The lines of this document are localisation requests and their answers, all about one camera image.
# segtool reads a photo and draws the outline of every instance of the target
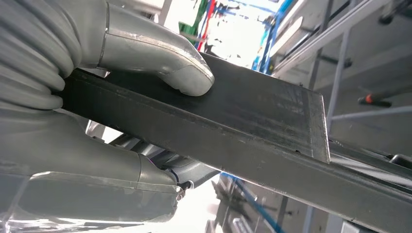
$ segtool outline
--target machinery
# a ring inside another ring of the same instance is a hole
[[[411,180],[408,161],[328,139],[321,95],[199,54],[104,0],[2,0],[0,11],[0,231],[168,221],[185,189],[220,171],[410,231],[410,184],[393,179]],[[124,134],[105,144],[60,108]],[[149,144],[161,149],[149,156]]]

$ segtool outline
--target red cable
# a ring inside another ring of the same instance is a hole
[[[210,0],[210,7],[209,7],[209,11],[207,12],[207,18],[206,18],[206,27],[205,27],[205,32],[202,35],[202,40],[199,42],[199,45],[197,47],[197,50],[200,50],[200,48],[203,45],[203,41],[206,39],[206,35],[207,35],[207,28],[209,27],[209,20],[212,16],[213,10],[215,8],[215,0]]]

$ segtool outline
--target robotic hand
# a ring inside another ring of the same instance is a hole
[[[176,177],[88,137],[53,111],[63,100],[52,92],[85,67],[154,72],[200,96],[214,77],[188,40],[105,0],[0,0],[0,67],[0,231],[173,216],[182,192]]]

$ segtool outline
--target overhead light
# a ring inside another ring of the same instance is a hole
[[[286,32],[277,40],[277,42],[273,45],[269,56],[273,56],[275,53],[279,51],[279,49],[286,44],[286,42],[299,30],[300,26],[302,26],[303,17],[299,17],[295,23],[289,27]]]
[[[282,22],[279,25],[279,28],[277,29],[277,33],[281,33],[283,31],[285,26],[289,23],[289,20],[295,16],[296,12],[298,12],[306,2],[307,0],[297,1],[297,3],[292,7],[288,14],[283,18]]]

